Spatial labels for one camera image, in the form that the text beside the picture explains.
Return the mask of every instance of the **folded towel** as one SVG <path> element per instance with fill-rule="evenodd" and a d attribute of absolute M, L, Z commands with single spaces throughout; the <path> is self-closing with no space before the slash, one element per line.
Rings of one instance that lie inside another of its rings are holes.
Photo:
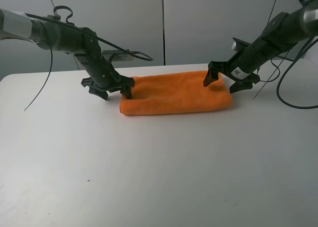
<path fill-rule="evenodd" d="M 134 77 L 132 99 L 120 103 L 126 115 L 181 114 L 229 108 L 232 98 L 222 81 L 203 87 L 206 71 Z"/>

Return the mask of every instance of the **table surface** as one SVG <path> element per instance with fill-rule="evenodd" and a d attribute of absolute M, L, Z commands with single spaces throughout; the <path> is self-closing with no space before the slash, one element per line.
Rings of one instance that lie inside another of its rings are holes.
<path fill-rule="evenodd" d="M 301 60 L 282 96 L 318 103 L 317 70 Z M 46 75 L 0 82 L 1 227 L 318 226 L 318 110 L 282 104 L 277 82 L 254 100 L 261 83 L 233 94 L 224 111 L 130 117 L 119 93 L 104 101 L 81 86 L 85 71 L 56 72 L 24 112 Z"/>

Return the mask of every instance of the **sticker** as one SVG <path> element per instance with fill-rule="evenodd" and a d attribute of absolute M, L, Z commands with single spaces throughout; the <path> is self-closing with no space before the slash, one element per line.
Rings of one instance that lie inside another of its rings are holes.
<path fill-rule="evenodd" d="M 245 79 L 249 76 L 248 73 L 245 73 L 239 67 L 236 67 L 236 69 L 231 72 L 231 75 L 233 75 L 236 79 Z"/>
<path fill-rule="evenodd" d="M 4 9 L 1 10 L 4 14 L 3 31 L 23 38 L 29 38 L 31 36 L 32 22 L 29 17 Z"/>

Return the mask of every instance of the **orange towel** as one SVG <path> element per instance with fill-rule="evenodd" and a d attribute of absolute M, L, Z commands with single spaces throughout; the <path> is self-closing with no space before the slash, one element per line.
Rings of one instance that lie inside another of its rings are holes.
<path fill-rule="evenodd" d="M 135 77 L 132 99 L 120 103 L 127 115 L 156 115 L 208 112 L 229 108 L 232 98 L 219 80 L 203 87 L 205 71 Z"/>

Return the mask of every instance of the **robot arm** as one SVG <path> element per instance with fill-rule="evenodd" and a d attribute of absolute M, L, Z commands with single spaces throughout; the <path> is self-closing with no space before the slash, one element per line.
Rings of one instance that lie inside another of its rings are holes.
<path fill-rule="evenodd" d="M 273 18 L 252 43 L 234 38 L 236 54 L 227 62 L 210 62 L 203 85 L 218 80 L 218 72 L 235 81 L 230 93 L 252 89 L 260 78 L 253 72 L 271 58 L 290 51 L 298 42 L 318 36 L 318 0 L 308 1 L 303 8 Z"/>
<path fill-rule="evenodd" d="M 48 16 L 47 19 L 59 20 L 57 14 Z M 49 21 L 31 20 L 26 15 L 16 14 L 6 10 L 0 10 L 0 40 L 21 39 L 34 41 L 45 50 L 50 49 L 74 54 L 89 78 L 83 79 L 81 84 L 89 87 L 89 92 L 104 100 L 107 100 L 108 93 L 120 91 L 127 99 L 131 98 L 131 87 L 134 86 L 134 79 L 121 76 L 113 67 L 113 60 L 131 60 L 121 51 L 104 51 L 98 44 L 98 40 L 81 33 L 85 32 L 96 36 L 96 33 L 87 27 L 74 30 L 69 25 L 56 24 Z"/>

